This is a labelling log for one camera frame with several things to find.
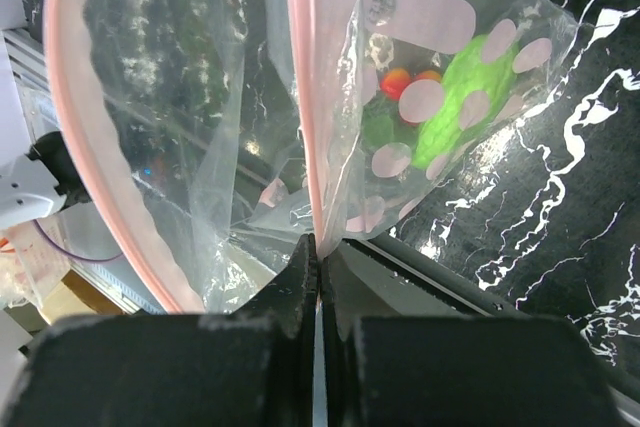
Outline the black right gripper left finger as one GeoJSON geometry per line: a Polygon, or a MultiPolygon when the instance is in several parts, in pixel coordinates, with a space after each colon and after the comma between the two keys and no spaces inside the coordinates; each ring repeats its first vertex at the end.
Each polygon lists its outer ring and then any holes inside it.
{"type": "Polygon", "coordinates": [[[5,426],[308,426],[315,240],[231,314],[82,315],[37,339],[5,426]]]}

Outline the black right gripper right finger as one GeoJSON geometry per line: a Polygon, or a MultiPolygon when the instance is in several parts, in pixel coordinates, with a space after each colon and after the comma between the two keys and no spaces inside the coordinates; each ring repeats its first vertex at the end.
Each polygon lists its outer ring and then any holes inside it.
{"type": "Polygon", "coordinates": [[[333,253],[320,267],[332,426],[616,426],[606,377],[549,317],[403,315],[333,253]]]}

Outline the clear zip top bag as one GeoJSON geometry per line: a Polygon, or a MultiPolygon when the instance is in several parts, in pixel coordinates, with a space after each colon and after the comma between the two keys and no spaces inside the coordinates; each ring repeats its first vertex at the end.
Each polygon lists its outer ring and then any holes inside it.
{"type": "Polygon", "coordinates": [[[287,263],[405,218],[474,144],[543,100],[578,30],[550,0],[46,0],[62,134],[100,215],[167,312],[232,311],[287,263]],[[394,68],[444,72],[474,37],[519,46],[473,140],[412,166],[361,139],[394,68]]]}

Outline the green fake bitter gourd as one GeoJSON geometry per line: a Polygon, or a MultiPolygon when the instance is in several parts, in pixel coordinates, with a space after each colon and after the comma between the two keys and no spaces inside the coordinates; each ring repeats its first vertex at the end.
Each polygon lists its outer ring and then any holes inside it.
{"type": "Polygon", "coordinates": [[[484,63],[481,54],[487,39],[474,37],[446,68],[443,104],[419,128],[413,167],[425,170],[436,157],[475,139],[504,107],[516,79],[512,63],[519,46],[514,43],[497,60],[484,63]]]}

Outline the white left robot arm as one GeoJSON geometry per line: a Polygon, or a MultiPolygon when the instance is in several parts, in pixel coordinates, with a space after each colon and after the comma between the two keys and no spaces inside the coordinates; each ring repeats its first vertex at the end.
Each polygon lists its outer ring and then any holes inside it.
{"type": "Polygon", "coordinates": [[[1,167],[3,230],[91,201],[59,131],[41,136],[1,167]]]}

